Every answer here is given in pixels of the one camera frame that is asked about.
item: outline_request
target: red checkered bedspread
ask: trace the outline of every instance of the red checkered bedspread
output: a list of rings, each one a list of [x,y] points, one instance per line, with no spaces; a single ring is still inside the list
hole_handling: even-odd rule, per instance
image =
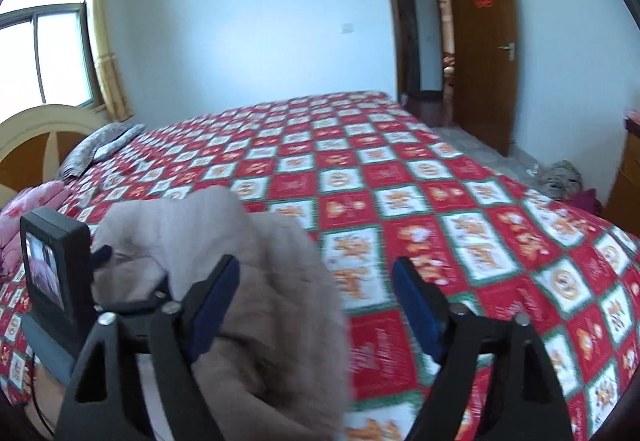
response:
[[[637,240],[480,166],[382,93],[259,104],[149,132],[73,183],[62,211],[93,231],[114,202],[214,184],[248,211],[297,217],[318,241],[349,316],[350,439],[371,428],[404,439],[437,372],[389,285],[401,255],[477,313],[532,317],[577,440],[604,421],[638,364]],[[28,399],[28,305],[21,270],[0,291],[0,383],[14,402]],[[479,360],[461,440],[478,422],[489,363]]]

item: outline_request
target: brown wooden door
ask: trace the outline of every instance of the brown wooden door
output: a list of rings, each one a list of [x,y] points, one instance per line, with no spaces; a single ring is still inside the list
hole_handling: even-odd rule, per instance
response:
[[[400,42],[398,53],[402,57],[401,92],[420,94],[420,45],[418,43],[418,21],[415,15],[415,0],[398,0],[398,23]]]
[[[453,120],[506,156],[518,89],[515,0],[451,2],[456,46]]]

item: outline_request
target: blue gripper pad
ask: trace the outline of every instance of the blue gripper pad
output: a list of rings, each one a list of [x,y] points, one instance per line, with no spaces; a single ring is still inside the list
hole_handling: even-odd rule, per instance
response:
[[[193,319],[187,353],[189,363],[195,363],[200,355],[211,349],[211,344],[222,326],[238,286],[240,286],[240,264],[238,259],[232,257],[223,267],[218,280]]]
[[[440,363],[444,355],[441,335],[446,328],[448,307],[444,295],[436,286],[430,288],[405,257],[394,262],[391,283],[420,348]],[[444,310],[433,309],[432,306],[442,307],[442,299]]]

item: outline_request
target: wire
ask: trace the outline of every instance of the wire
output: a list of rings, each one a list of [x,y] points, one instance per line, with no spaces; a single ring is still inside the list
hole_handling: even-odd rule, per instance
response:
[[[35,385],[33,384],[33,380],[35,379],[35,366],[36,366],[36,353],[33,353],[33,355],[31,355],[31,398],[33,400],[33,406],[36,409],[36,413],[40,418],[40,422],[44,425],[44,428],[47,429],[49,434],[51,434],[51,437],[54,437],[55,434],[53,433],[53,430],[49,426],[50,421],[44,417],[44,414],[40,410],[40,407],[38,405],[38,400],[36,398],[36,389],[35,389]]]

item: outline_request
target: yellow curtain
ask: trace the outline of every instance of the yellow curtain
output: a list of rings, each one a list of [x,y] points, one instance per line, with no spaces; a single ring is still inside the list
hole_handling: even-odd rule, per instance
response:
[[[118,59],[111,49],[107,0],[86,0],[86,8],[91,51],[104,105],[113,120],[122,122],[130,118],[133,112],[120,75]]]

